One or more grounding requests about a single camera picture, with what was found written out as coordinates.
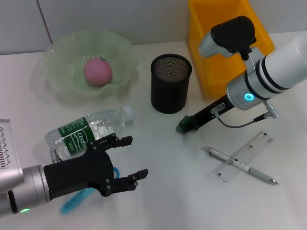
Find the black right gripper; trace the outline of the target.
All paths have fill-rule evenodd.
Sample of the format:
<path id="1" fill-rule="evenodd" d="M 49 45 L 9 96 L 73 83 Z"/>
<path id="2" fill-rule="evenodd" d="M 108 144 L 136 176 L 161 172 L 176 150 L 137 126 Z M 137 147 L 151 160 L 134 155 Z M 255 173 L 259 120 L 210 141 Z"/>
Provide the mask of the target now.
<path id="1" fill-rule="evenodd" d="M 211 103 L 205 108 L 205 113 L 196 113 L 189 117 L 189 130 L 198 130 L 203 125 L 215 119 L 215 114 L 223 114 L 233 109 L 234 105 L 230 102 L 227 95 Z"/>

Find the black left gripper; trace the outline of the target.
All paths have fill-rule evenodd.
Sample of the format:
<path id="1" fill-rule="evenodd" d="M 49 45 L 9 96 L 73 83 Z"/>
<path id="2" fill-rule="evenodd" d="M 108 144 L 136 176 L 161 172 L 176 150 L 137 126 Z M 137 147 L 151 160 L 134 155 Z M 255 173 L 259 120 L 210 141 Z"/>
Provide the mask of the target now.
<path id="1" fill-rule="evenodd" d="M 113 165 L 105 152 L 111 148 L 129 146 L 132 141 L 132 136 L 118 138 L 112 133 L 90 142 L 89 149 L 80 157 L 44 166 L 50 200 L 85 188 L 94 188 L 104 197 L 134 191 L 137 181 L 147 177 L 148 169 L 114 178 Z"/>

